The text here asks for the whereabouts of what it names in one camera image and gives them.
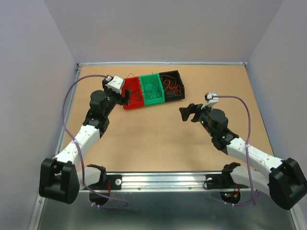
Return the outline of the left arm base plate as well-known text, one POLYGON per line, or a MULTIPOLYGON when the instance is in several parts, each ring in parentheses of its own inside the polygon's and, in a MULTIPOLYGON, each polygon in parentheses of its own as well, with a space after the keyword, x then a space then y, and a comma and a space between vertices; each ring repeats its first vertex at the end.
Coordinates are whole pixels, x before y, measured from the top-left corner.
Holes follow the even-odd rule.
POLYGON ((121 190, 122 175, 121 174, 107 174, 98 180, 98 182, 85 182, 93 190, 121 190))

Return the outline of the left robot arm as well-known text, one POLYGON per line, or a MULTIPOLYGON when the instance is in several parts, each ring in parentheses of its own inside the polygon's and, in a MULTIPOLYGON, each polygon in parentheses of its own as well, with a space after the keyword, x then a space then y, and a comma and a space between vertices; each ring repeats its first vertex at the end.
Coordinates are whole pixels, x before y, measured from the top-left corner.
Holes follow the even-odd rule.
POLYGON ((103 166, 84 165, 83 157, 106 132, 108 116, 116 105, 128 105, 131 91, 124 88, 125 80, 118 76, 104 76, 102 90, 90 95, 89 110, 76 136, 64 126, 71 142, 52 159, 41 163, 39 195, 66 204, 77 198, 79 191, 93 185, 97 189, 104 186, 111 191, 103 166))

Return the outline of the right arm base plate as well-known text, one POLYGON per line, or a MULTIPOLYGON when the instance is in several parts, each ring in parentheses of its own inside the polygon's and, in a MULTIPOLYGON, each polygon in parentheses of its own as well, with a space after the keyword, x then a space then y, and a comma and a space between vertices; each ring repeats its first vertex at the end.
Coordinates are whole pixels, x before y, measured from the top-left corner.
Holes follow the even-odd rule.
POLYGON ((238 187, 230 175, 224 174, 207 174, 203 183, 204 189, 235 189, 238 187))

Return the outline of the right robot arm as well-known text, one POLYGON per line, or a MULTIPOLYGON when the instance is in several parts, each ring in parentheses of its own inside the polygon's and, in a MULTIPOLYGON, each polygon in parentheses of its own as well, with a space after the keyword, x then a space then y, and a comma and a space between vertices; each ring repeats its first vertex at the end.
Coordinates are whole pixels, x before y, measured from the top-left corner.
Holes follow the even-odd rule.
POLYGON ((244 161, 253 168, 249 171, 240 163, 227 164, 218 175, 209 176, 204 182, 205 189, 234 188, 244 185, 265 193, 279 207, 290 210, 307 194, 307 180, 299 163, 269 155, 240 138, 228 128, 228 118, 220 109, 208 105, 193 104, 179 108, 183 121, 193 114, 193 123, 200 123, 211 136, 217 150, 228 156, 244 161))

